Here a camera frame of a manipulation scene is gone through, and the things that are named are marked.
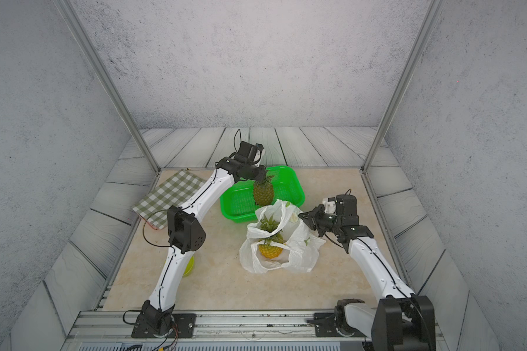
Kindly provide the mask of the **green unripe pineapple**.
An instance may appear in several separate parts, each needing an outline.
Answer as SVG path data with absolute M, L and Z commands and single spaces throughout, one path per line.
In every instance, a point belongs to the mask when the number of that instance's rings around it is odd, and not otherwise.
M 267 175 L 264 180 L 253 184 L 253 199 L 256 206 L 269 206 L 272 203 L 275 196 L 272 179 L 273 175 Z

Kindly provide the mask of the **white lemon print plastic bag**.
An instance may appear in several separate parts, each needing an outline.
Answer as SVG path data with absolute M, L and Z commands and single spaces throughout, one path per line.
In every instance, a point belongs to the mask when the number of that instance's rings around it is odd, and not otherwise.
M 239 249 L 244 270 L 254 274 L 284 269 L 311 272 L 325 240 L 312 233 L 299 218 L 302 211 L 286 200 L 256 211 L 256 221 L 247 226 L 246 240 Z

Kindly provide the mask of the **yellow ripe pineapple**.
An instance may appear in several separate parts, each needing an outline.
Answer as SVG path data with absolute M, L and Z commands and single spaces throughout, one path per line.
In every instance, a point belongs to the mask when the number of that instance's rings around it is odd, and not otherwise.
M 278 226 L 279 226 L 278 221 L 276 221 L 273 218 L 268 218 L 267 216 L 264 216 L 260 220 L 260 224 L 261 224 L 260 229 L 268 233 L 272 233 L 273 231 L 278 229 Z M 270 237 L 265 238 L 259 242 L 258 244 L 259 252 L 266 259 L 272 260 L 281 255 L 283 248 L 272 245 L 272 243 L 278 243 L 278 244 L 285 243 L 285 239 L 283 238 L 281 232 L 282 230 L 279 230 L 276 234 L 271 235 Z

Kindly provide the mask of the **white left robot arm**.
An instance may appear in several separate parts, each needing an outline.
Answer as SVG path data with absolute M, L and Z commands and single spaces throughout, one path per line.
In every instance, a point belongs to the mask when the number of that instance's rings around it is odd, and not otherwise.
M 239 149 L 215 164 L 207 182 L 185 203 L 171 206 L 167 214 L 168 254 L 149 299 L 147 299 L 133 324 L 133 339 L 165 338 L 178 336 L 177 322 L 172 313 L 177 291 L 187 264 L 195 251 L 206 240 L 201 222 L 209 209 L 234 184 L 240 181 L 262 181 L 266 167 L 261 164 L 264 146 L 242 141 Z

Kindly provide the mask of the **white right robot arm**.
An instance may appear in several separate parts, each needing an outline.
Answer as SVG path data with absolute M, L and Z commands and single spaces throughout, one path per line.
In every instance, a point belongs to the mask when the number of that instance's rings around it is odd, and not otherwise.
M 436 349 L 432 302 L 417 295 L 384 258 L 371 230 L 360 225 L 353 195 L 328 197 L 299 217 L 320 237 L 335 235 L 336 243 L 361 268 L 377 301 L 372 309 L 362 300 L 343 299 L 331 315 L 315 314 L 309 323 L 317 336 L 364 336 L 368 350 Z

